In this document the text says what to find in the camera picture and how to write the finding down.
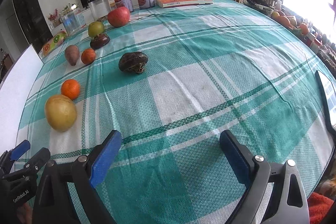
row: blue gripper pad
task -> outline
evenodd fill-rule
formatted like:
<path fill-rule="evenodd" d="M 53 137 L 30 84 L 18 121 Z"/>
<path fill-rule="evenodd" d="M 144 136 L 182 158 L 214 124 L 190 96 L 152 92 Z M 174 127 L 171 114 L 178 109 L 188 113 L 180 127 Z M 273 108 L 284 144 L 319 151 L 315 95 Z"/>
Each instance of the blue gripper pad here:
<path fill-rule="evenodd" d="M 119 131 L 116 131 L 93 163 L 90 177 L 90 183 L 93 188 L 103 182 L 107 171 L 119 152 L 121 142 L 122 136 Z"/>
<path fill-rule="evenodd" d="M 24 140 L 11 151 L 10 159 L 18 160 L 29 149 L 30 149 L 30 142 L 28 140 Z"/>
<path fill-rule="evenodd" d="M 221 149 L 223 150 L 225 157 L 227 158 L 233 172 L 239 183 L 244 184 L 246 188 L 249 188 L 251 184 L 251 180 L 249 177 L 250 167 L 247 164 L 244 156 L 239 151 L 237 145 L 234 141 L 229 137 L 226 131 L 223 131 L 219 137 L 219 144 Z"/>

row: green plaid tablecloth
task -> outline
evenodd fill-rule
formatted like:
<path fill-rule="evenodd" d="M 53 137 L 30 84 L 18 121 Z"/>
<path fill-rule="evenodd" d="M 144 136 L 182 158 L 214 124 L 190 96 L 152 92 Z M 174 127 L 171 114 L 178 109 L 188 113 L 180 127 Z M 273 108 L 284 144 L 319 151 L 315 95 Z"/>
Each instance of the green plaid tablecloth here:
<path fill-rule="evenodd" d="M 70 44 L 80 52 L 90 47 L 87 30 L 44 60 L 17 137 L 31 149 L 16 168 L 42 147 L 56 162 L 74 161 L 116 129 L 123 145 L 97 191 L 117 223 L 224 223 L 245 190 L 219 147 L 229 128 L 253 154 L 294 159 L 306 194 L 312 192 L 333 149 L 314 73 L 333 77 L 284 27 L 239 3 L 214 0 L 135 10 L 129 24 L 106 33 L 110 43 L 89 66 L 79 60 L 71 67 L 63 53 Z M 122 73 L 120 57 L 134 51 L 148 55 L 145 72 Z M 58 133 L 44 104 L 67 79 L 81 85 L 78 117 Z"/>

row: orange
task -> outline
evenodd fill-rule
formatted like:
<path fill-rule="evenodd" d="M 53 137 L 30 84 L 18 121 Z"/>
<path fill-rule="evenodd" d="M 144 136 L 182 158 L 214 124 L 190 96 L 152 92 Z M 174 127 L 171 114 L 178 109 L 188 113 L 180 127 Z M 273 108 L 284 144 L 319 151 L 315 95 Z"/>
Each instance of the orange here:
<path fill-rule="evenodd" d="M 277 17 L 277 21 L 284 27 L 289 27 L 291 25 L 291 22 L 287 17 L 279 16 Z"/>
<path fill-rule="evenodd" d="M 300 26 L 299 26 L 299 29 L 302 30 L 303 35 L 309 34 L 309 29 L 308 29 L 308 26 L 306 24 L 301 23 Z"/>
<path fill-rule="evenodd" d="M 280 14 L 278 13 L 278 12 L 272 12 L 272 18 L 273 19 L 276 19 L 277 17 L 279 17 L 280 16 Z"/>
<path fill-rule="evenodd" d="M 85 65 L 91 64 L 96 59 L 96 52 L 92 48 L 87 48 L 82 52 L 81 60 Z"/>
<path fill-rule="evenodd" d="M 66 80 L 61 87 L 61 94 L 75 100 L 81 91 L 81 85 L 75 79 Z"/>

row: bottle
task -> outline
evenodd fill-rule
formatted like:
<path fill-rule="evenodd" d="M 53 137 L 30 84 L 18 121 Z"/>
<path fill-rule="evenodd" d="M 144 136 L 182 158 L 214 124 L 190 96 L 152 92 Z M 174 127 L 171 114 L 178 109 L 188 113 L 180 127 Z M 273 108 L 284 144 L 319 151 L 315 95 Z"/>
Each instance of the bottle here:
<path fill-rule="evenodd" d="M 275 4 L 274 10 L 281 11 L 281 6 L 282 6 L 281 4 L 282 4 L 282 1 L 278 0 L 277 3 Z"/>

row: glass jar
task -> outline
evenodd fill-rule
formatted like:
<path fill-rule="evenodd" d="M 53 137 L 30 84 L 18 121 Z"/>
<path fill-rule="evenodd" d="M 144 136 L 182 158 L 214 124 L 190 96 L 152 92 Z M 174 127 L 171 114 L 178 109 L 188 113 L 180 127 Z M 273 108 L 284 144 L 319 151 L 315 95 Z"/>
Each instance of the glass jar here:
<path fill-rule="evenodd" d="M 82 29 L 82 23 L 80 22 L 80 20 L 78 20 L 77 14 L 74 11 L 75 8 L 71 9 L 72 7 L 64 10 L 60 14 L 60 20 L 63 23 L 64 28 L 68 33 L 68 36 Z"/>
<path fill-rule="evenodd" d="M 109 0 L 88 0 L 88 4 L 95 21 L 104 21 L 111 11 Z"/>

